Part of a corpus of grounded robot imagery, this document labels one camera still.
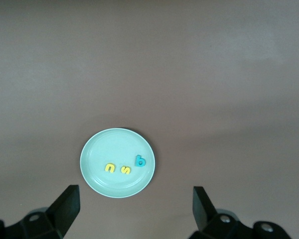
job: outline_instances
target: turquoise plate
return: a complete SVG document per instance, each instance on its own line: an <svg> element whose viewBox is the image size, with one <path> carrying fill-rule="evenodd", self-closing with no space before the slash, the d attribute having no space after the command letter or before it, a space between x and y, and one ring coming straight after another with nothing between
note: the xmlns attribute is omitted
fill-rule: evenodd
<svg viewBox="0 0 299 239"><path fill-rule="evenodd" d="M96 192L111 198L126 198L143 190L155 170L149 143L125 128L98 132L83 147L81 172Z"/></svg>

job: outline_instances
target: table surface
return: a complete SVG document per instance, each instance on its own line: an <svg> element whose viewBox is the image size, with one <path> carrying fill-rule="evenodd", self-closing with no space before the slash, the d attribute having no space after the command letter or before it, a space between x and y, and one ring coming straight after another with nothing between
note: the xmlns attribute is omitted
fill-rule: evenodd
<svg viewBox="0 0 299 239"><path fill-rule="evenodd" d="M112 127L156 156L129 198L80 171ZM70 184L81 212L66 239L188 238L193 186L299 239L299 0L0 1L0 219Z"/></svg>

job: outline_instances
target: yellow letter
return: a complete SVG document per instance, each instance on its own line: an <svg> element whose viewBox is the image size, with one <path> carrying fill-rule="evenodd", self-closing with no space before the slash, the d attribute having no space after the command letter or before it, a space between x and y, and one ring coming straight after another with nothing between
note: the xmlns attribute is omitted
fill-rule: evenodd
<svg viewBox="0 0 299 239"><path fill-rule="evenodd" d="M110 169L110 172L113 173L113 172L114 172L114 169L115 169L115 165L112 164L112 163L108 163L108 164L106 165L106 167L105 167L105 171L108 172L109 169Z"/></svg>
<svg viewBox="0 0 299 239"><path fill-rule="evenodd" d="M130 174L131 169L130 169L130 167L125 167L125 166L123 166L123 167L121 168L121 172L122 172L122 173L126 173L126 174Z"/></svg>

